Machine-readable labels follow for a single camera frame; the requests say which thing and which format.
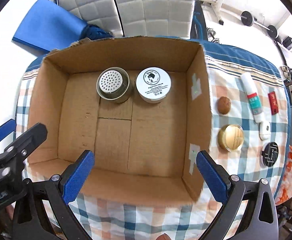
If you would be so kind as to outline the black round patterned tin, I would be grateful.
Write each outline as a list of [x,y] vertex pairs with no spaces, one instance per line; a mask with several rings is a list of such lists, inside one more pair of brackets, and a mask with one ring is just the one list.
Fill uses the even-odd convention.
[[260,153],[261,167],[272,167],[278,158],[278,145],[276,142],[267,142]]

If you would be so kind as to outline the white rounded small case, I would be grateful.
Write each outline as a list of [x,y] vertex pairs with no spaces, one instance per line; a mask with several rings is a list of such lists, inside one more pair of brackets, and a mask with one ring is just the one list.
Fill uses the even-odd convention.
[[269,140],[271,136],[270,122],[262,121],[259,123],[259,137],[262,141]]

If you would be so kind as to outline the grey padded cushion front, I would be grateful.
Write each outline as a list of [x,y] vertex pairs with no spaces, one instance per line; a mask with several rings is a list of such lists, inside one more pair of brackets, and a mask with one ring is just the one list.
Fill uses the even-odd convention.
[[195,0],[115,0],[123,33],[190,38]]

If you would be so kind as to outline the red small box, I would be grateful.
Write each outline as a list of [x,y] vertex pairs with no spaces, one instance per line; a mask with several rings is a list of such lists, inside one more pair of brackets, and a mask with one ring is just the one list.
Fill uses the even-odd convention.
[[268,94],[268,99],[269,99],[269,103],[270,103],[271,114],[272,115],[277,114],[279,112],[279,110],[278,110],[276,93],[274,91],[270,92]]

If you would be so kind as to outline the barbell on floor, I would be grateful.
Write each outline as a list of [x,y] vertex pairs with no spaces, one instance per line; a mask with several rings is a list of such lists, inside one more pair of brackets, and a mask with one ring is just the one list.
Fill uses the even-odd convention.
[[251,27],[254,24],[258,25],[259,27],[262,27],[267,31],[268,35],[272,39],[276,39],[278,37],[278,31],[274,25],[265,26],[264,24],[261,24],[260,22],[257,21],[257,18],[254,17],[249,11],[243,11],[241,13],[241,22],[247,27]]

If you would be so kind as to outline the small brown walnut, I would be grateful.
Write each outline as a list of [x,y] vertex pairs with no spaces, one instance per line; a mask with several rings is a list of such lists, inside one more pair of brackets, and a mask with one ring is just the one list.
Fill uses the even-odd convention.
[[231,100],[226,96],[221,96],[217,102],[217,110],[220,114],[228,114],[231,109]]

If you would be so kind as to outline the white round cream jar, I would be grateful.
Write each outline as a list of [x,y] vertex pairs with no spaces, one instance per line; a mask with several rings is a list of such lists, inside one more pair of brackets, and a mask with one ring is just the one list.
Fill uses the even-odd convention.
[[171,77],[162,68],[146,68],[137,75],[136,89],[144,101],[160,103],[171,89]]

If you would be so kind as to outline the grey padded cushion rear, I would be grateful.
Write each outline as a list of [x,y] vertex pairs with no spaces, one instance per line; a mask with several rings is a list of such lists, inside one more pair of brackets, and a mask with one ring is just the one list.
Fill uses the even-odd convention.
[[58,0],[59,6],[88,24],[122,37],[123,30],[115,0]]

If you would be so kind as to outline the metal perforated-lid tin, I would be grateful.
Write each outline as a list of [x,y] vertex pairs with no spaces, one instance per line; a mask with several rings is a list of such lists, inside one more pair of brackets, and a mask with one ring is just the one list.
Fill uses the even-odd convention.
[[131,96],[133,83],[126,70],[111,67],[98,76],[96,90],[98,95],[106,101],[123,103]]

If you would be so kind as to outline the pair of white shoes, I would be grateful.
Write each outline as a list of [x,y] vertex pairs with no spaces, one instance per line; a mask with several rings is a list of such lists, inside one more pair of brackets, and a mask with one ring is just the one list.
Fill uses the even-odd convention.
[[291,73],[290,73],[289,67],[288,67],[288,66],[281,66],[280,68],[281,68],[281,70],[282,70],[282,73],[283,73],[284,77],[285,77],[287,80],[291,81],[291,80],[292,80],[292,76],[291,76]]

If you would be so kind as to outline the black treadmill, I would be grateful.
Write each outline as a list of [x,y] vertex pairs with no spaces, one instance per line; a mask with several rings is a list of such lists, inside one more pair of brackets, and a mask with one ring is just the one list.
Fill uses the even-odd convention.
[[291,50],[292,49],[292,37],[287,36],[283,41],[282,41],[283,46],[288,49]]

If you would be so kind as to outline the black blue bench pad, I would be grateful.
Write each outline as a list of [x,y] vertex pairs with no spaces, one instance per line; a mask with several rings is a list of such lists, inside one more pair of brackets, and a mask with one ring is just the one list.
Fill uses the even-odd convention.
[[202,9],[202,2],[199,0],[195,1],[190,38],[197,40],[208,40],[207,26]]

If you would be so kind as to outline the blue foam mat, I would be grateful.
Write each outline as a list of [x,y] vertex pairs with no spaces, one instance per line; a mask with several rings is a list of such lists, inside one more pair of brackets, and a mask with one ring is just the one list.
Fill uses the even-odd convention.
[[71,43],[89,38],[111,38],[109,32],[88,24],[49,0],[37,0],[13,35],[14,42],[48,53],[67,48]]

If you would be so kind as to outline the grey padded cushion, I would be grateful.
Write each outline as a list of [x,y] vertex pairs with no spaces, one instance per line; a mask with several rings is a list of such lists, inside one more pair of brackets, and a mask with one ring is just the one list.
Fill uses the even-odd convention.
[[123,30],[115,0],[58,0],[59,6],[88,24],[122,37]]
[[190,38],[195,0],[115,0],[123,33]]

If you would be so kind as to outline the gold round tin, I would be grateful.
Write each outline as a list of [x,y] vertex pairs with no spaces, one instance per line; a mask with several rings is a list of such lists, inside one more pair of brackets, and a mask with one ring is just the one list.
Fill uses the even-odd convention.
[[229,124],[218,132],[218,144],[225,151],[232,152],[241,148],[244,142],[244,133],[240,125]]

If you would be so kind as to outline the white tube bottle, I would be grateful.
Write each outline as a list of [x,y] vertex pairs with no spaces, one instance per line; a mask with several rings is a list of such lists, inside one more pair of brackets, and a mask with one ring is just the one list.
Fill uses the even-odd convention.
[[252,115],[255,122],[261,123],[264,119],[263,108],[261,104],[260,97],[258,96],[258,91],[254,80],[250,73],[243,73],[240,76]]

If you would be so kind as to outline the open cardboard box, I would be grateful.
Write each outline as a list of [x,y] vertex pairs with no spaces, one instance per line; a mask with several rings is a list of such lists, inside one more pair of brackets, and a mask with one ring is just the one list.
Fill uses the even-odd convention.
[[[135,80],[148,67],[167,71],[172,85],[160,103],[136,90],[123,103],[97,93],[102,71],[120,67]],[[28,158],[33,175],[64,171],[84,150],[95,165],[82,193],[145,206],[181,206],[199,199],[203,178],[196,154],[210,146],[208,70],[197,42],[162,37],[88,41],[44,57],[29,110],[29,126],[47,128]]]

